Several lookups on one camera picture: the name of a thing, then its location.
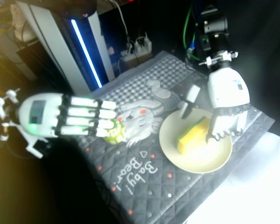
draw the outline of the light strip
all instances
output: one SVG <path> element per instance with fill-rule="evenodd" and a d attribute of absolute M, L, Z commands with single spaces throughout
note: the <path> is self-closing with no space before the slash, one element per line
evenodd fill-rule
<path fill-rule="evenodd" d="M 82 38 L 82 36 L 81 36 L 80 30 L 79 30 L 79 28 L 78 28 L 78 25 L 77 25 L 77 23 L 76 23 L 75 20 L 71 20 L 71 24 L 72 24 L 73 27 L 74 27 L 74 30 L 75 30 L 76 35 L 77 35 L 77 37 L 78 37 L 78 39 L 79 39 L 79 42 L 80 42 L 80 44 L 81 44 L 81 46 L 82 46 L 82 49 L 83 49 L 83 52 L 84 52 L 84 54 L 85 54 L 85 56 L 86 56 L 86 59 L 87 59 L 87 61 L 88 61 L 88 64 L 90 65 L 90 68 L 91 68 L 92 73 L 93 73 L 93 75 L 94 75 L 94 77 L 95 77 L 95 80 L 97 81 L 98 87 L 99 87 L 99 88 L 102 88 L 101 81 L 100 81 L 99 78 L 98 78 L 97 71 L 95 71 L 95 68 L 94 68 L 94 66 L 93 66 L 92 60 L 91 60 L 91 58 L 90 58 L 90 56 L 89 56 L 89 53 L 88 53 L 88 51 L 87 51 L 87 48 L 86 48 L 85 43 L 84 43 L 84 41 L 83 41 L 83 38 Z"/>

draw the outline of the small display screen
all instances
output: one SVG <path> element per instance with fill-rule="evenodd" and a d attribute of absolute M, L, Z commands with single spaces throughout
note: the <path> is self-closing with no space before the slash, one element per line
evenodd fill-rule
<path fill-rule="evenodd" d="M 41 124 L 42 123 L 42 116 L 43 116 L 43 111 L 46 105 L 45 100 L 35 100 L 32 103 L 32 107 L 30 110 L 30 119 L 29 123 L 30 124 Z"/>

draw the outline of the red polka dot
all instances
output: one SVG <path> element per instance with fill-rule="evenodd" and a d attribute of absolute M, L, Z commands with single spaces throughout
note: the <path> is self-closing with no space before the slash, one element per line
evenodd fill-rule
<path fill-rule="evenodd" d="M 140 114 L 145 114 L 145 113 L 146 113 L 145 109 L 140 110 Z"/>

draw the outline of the yellow food item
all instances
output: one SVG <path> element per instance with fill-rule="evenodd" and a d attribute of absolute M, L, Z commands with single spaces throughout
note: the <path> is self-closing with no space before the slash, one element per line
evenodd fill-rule
<path fill-rule="evenodd" d="M 178 138 L 177 150 L 181 154 L 185 154 L 191 148 L 197 146 L 201 140 L 205 140 L 209 127 L 210 120 L 202 117 L 184 135 Z"/>

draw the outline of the green and white ball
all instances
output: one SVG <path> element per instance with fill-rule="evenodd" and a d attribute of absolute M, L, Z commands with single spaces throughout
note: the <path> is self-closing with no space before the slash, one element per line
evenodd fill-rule
<path fill-rule="evenodd" d="M 111 121 L 114 123 L 114 128 L 108 130 L 108 136 L 104 139 L 111 145 L 116 145 L 125 140 L 125 127 L 118 120 L 112 119 Z"/>

